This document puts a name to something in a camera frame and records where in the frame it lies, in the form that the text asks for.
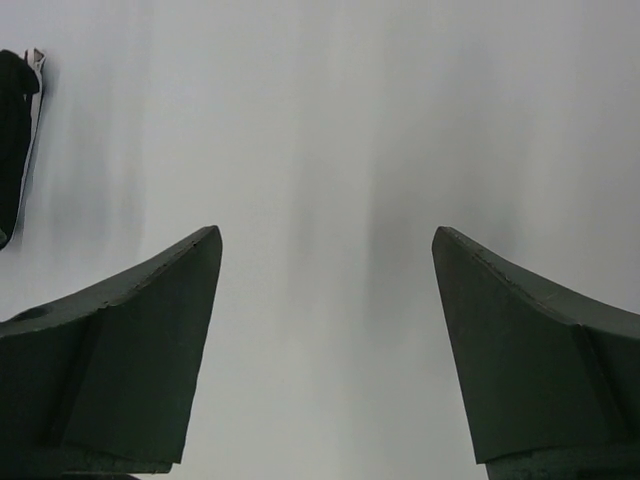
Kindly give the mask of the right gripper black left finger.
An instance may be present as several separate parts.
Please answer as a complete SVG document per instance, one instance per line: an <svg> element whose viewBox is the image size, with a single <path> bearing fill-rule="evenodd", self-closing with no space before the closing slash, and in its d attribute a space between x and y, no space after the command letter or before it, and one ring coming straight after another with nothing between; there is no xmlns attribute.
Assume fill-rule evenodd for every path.
<svg viewBox="0 0 640 480"><path fill-rule="evenodd" d="M182 460L221 267L207 226L1 325L5 474L165 474Z"/></svg>

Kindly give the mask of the black tank top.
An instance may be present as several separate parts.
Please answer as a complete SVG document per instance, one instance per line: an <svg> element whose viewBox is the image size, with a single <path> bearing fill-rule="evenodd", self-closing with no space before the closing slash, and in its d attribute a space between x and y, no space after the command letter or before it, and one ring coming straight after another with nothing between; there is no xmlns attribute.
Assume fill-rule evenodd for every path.
<svg viewBox="0 0 640 480"><path fill-rule="evenodd" d="M19 55L1 51L1 245L14 234L42 102L42 67L37 49Z"/></svg>

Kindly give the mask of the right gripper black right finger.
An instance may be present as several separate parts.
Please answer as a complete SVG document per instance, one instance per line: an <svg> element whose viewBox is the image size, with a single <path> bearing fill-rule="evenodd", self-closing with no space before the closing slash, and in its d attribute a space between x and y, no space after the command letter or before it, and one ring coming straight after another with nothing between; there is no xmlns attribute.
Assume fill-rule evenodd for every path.
<svg viewBox="0 0 640 480"><path fill-rule="evenodd" d="M475 459L492 479L639 475L639 317L451 227L432 256Z"/></svg>

